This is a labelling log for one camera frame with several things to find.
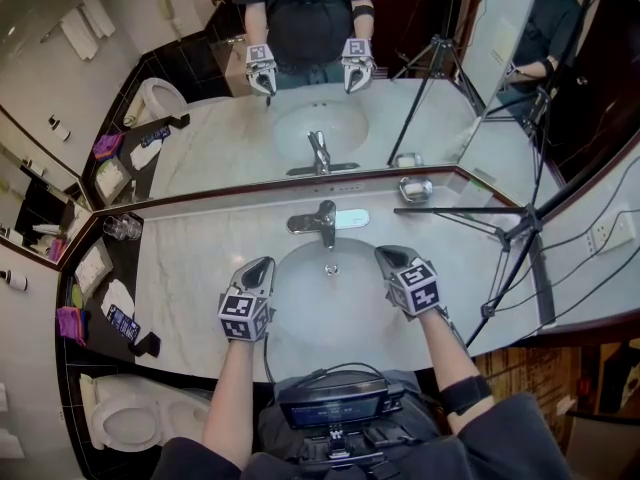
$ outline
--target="person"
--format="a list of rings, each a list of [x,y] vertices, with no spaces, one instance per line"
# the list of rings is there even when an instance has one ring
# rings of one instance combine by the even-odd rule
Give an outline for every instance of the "person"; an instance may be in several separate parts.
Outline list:
[[[502,104],[508,104],[536,92],[558,68],[563,52],[569,46],[578,21],[577,0],[535,0],[522,39],[513,57],[513,70],[505,80],[506,90],[498,93]],[[571,66],[573,47],[567,57]],[[528,117],[535,98],[509,107],[514,117]]]
[[[341,56],[354,36],[370,40],[371,0],[235,0],[245,4],[249,46],[268,44],[278,89],[343,83]]]
[[[444,393],[482,379],[442,310],[429,309],[418,320],[427,341],[435,377]],[[286,426],[278,406],[264,409],[259,433],[263,452],[252,455],[254,344],[231,340],[205,424],[202,444],[174,438],[162,450],[153,480],[284,480],[309,478],[295,463],[295,447],[286,441]],[[391,461],[391,475],[376,471],[373,478],[400,479],[569,479],[570,472],[535,398],[518,394],[496,403],[490,392],[474,391],[464,410],[447,415],[452,431],[443,436],[420,399],[405,394],[404,409],[391,417],[402,429],[419,435],[419,444],[406,446]],[[383,448],[384,453],[392,453]],[[389,472],[389,464],[384,471]],[[329,470],[327,480],[365,480],[364,468]]]

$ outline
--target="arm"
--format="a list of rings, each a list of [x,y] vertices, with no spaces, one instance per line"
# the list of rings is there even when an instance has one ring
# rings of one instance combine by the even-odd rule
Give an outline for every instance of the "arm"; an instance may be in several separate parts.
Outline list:
[[[551,62],[554,70],[558,68],[558,60],[553,55],[549,55],[547,59]],[[544,69],[542,62],[533,62],[526,66],[516,67],[516,70],[509,75],[507,83],[530,82],[531,80],[540,80],[546,76],[547,71]]]
[[[216,385],[202,444],[245,469],[253,442],[253,343],[232,340]]]
[[[247,29],[249,46],[267,42],[267,10],[264,2],[247,5],[244,13],[244,23]]]
[[[466,350],[462,348],[460,342],[451,331],[449,324],[445,322],[437,311],[427,311],[418,318],[427,339],[440,391],[468,377],[480,375]],[[451,430],[455,435],[458,435],[468,423],[487,412],[493,406],[493,397],[489,396],[468,409],[461,416],[455,413],[449,414],[447,420]]]
[[[351,9],[353,10],[361,5],[373,7],[373,2],[371,2],[371,0],[353,0],[351,2]],[[353,22],[353,26],[356,31],[356,38],[371,39],[373,37],[373,22],[373,16],[358,16]]]

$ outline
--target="screen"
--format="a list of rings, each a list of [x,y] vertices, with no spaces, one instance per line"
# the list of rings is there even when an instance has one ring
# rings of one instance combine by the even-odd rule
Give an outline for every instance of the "screen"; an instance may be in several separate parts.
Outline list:
[[[291,418],[296,427],[311,427],[374,418],[380,398],[360,398],[292,407]]]

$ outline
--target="wall switch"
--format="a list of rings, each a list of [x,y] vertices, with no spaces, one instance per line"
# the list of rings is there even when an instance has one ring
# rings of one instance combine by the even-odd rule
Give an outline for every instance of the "wall switch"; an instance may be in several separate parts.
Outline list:
[[[610,211],[593,225],[587,235],[587,245],[591,254],[603,254],[635,239],[636,230],[631,214],[621,214],[623,211],[629,211],[629,206],[624,205]]]

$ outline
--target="bathroom sink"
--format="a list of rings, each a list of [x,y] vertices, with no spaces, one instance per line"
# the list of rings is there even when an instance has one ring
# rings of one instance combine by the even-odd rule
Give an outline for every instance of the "bathroom sink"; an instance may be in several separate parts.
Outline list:
[[[274,324],[296,340],[316,346],[349,344],[363,334],[367,340],[375,339],[400,314],[385,295],[372,245],[337,238],[329,250],[321,241],[312,242],[278,265]]]
[[[307,134],[322,131],[332,162],[348,160],[369,134],[369,123],[356,106],[337,101],[309,103],[285,112],[273,127],[273,138],[280,154],[297,165],[313,163],[313,150]]]

